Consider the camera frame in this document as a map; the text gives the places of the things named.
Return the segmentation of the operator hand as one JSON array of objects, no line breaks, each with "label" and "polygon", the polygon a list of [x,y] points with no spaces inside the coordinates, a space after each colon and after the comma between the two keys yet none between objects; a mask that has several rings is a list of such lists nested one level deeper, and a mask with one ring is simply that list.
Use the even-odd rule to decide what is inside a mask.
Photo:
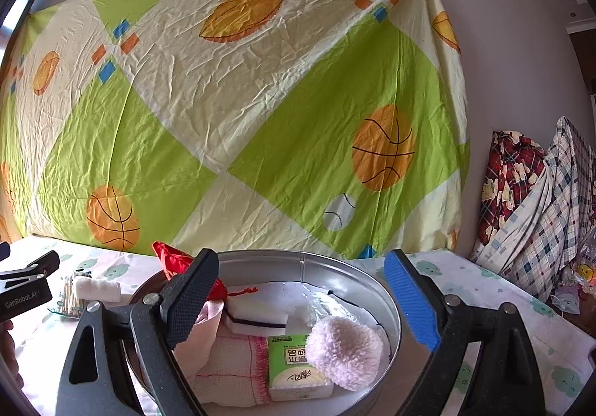
[{"label": "operator hand", "polygon": [[11,320],[6,320],[1,323],[0,340],[1,340],[1,355],[5,360],[6,366],[8,367],[9,373],[11,373],[12,379],[15,380],[18,388],[23,388],[23,379],[19,374],[18,362],[16,359],[15,342],[10,334],[13,329],[13,323]]}]

